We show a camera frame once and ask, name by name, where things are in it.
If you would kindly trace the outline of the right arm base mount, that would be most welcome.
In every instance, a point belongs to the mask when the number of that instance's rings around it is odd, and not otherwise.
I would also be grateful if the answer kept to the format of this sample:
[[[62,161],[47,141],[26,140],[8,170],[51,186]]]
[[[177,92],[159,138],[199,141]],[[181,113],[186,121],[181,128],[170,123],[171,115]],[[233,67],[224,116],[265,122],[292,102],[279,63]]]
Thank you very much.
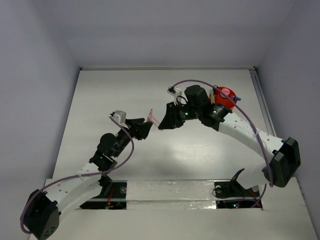
[[[217,199],[218,209],[262,209],[262,202],[259,200],[260,192],[252,188],[245,189],[238,182],[237,178],[244,169],[240,169],[230,180],[214,183],[211,194]]]

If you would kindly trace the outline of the green highlighter pen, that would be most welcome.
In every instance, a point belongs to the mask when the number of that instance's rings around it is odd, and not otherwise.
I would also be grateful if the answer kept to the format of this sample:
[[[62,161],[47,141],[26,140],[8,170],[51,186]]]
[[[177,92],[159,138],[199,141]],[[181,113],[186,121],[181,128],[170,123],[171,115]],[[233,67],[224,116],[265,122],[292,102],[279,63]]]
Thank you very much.
[[[209,98],[210,98],[210,102],[211,102],[212,104],[214,104],[214,103],[215,103],[215,94],[214,94],[213,89],[210,89],[210,90],[209,90]]]

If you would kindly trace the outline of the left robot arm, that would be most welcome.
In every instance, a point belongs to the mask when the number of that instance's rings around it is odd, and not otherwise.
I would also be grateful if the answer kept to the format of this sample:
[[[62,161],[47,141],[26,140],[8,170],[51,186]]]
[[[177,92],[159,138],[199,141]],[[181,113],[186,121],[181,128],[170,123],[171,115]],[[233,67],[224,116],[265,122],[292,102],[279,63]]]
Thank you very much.
[[[110,120],[120,130],[117,134],[101,136],[94,155],[76,174],[55,180],[41,189],[33,191],[20,216],[20,228],[38,240],[48,239],[58,228],[68,212],[78,208],[87,200],[110,194],[112,179],[108,174],[121,166],[116,158],[134,140],[144,140],[152,127],[144,118]]]

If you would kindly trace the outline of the pink transparent pen cap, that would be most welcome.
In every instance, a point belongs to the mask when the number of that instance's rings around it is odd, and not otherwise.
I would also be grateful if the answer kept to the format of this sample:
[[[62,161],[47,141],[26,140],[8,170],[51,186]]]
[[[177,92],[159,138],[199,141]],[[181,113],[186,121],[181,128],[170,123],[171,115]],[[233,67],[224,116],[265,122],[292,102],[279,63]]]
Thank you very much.
[[[158,128],[159,127],[159,125],[160,125],[160,122],[156,119],[156,118],[152,118],[151,119],[151,121],[152,121],[152,123]]]

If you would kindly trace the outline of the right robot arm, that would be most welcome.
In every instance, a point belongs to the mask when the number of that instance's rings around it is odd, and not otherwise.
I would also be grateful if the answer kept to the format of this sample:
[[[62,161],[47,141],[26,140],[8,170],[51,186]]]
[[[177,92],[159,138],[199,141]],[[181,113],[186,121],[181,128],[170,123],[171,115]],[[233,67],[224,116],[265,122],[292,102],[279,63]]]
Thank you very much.
[[[199,85],[189,86],[185,91],[171,86],[167,92],[174,101],[167,103],[159,130],[177,129],[185,121],[198,119],[204,126],[234,138],[267,161],[240,169],[235,174],[230,183],[235,196],[242,196],[249,188],[265,184],[284,188],[301,165],[299,144],[294,138],[284,140],[253,129],[227,106],[211,103],[206,90]]]

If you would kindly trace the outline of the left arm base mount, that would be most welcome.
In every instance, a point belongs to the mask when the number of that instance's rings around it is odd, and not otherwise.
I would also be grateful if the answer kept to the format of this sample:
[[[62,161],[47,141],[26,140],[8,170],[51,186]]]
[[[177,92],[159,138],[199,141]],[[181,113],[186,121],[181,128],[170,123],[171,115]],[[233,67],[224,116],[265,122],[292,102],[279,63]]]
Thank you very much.
[[[100,194],[80,205],[83,210],[126,210],[127,181],[113,181],[107,175],[99,181]]]

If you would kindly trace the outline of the pink highlighter pen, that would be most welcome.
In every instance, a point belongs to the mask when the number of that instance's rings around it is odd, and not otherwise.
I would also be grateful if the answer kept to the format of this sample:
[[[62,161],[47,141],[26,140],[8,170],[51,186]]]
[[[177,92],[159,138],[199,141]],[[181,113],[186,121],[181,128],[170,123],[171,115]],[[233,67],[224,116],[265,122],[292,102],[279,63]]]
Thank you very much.
[[[153,109],[151,109],[151,110],[149,111],[149,114],[148,114],[148,116],[147,116],[147,121],[152,123],[152,118],[155,118],[155,117],[153,116]]]

